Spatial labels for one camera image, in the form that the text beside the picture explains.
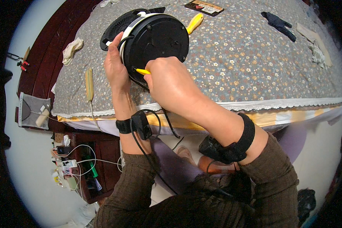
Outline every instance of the hand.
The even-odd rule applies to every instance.
[[[152,97],[170,112],[184,116],[206,97],[194,83],[185,65],[176,57],[158,58],[147,63],[146,80]]]
[[[122,39],[123,32],[119,33],[109,45],[104,61],[106,77],[109,80],[113,93],[127,92],[131,88],[128,71],[120,60],[118,44]]]

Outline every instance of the person's left hand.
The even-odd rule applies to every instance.
[[[122,39],[123,32],[120,32],[109,45],[108,53],[104,61],[106,77],[109,80],[112,92],[129,92],[131,81],[128,77],[128,71],[120,60],[118,44]]]

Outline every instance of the yellow striped sheet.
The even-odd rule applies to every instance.
[[[251,118],[251,120],[260,127],[273,126],[278,124],[287,124],[298,121],[309,120],[314,118],[315,116],[319,116],[323,113],[329,112],[336,108],[341,108],[341,106],[332,107],[332,108],[321,108],[317,110],[271,110],[265,112],[256,112],[256,113],[247,113],[246,115]],[[147,120],[151,125],[158,126],[158,119],[152,113],[147,113]],[[158,114],[161,120],[161,126],[169,127],[169,124],[166,120],[164,114]],[[192,123],[185,118],[176,115],[174,113],[168,113],[169,119],[174,128],[183,128],[197,131],[205,131],[201,126]],[[81,116],[81,117],[71,117],[64,118],[61,116],[57,116],[59,122],[69,122],[69,121],[93,121],[92,117]],[[116,120],[114,116],[110,117],[96,117],[97,121],[100,120]]]

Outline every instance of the card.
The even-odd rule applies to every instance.
[[[206,15],[209,15],[212,17],[215,17],[224,11],[224,9],[219,6],[216,6],[207,2],[202,2],[199,0],[189,2],[185,5],[185,7],[201,12],[201,13],[205,13]]]

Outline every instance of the tile floor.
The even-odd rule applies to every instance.
[[[306,125],[307,139],[304,147],[293,163],[300,183],[298,190],[310,188],[315,190],[317,206],[313,212],[318,212],[325,201],[337,165],[340,161],[340,146],[342,136],[342,118],[334,125],[328,122],[321,122],[315,125]],[[198,152],[198,146],[205,138],[205,135],[187,136],[179,145],[189,148],[196,164],[202,156]],[[173,148],[179,139],[174,136],[160,136],[170,148]],[[152,204],[155,205],[171,196],[161,186],[156,185],[152,190]]]

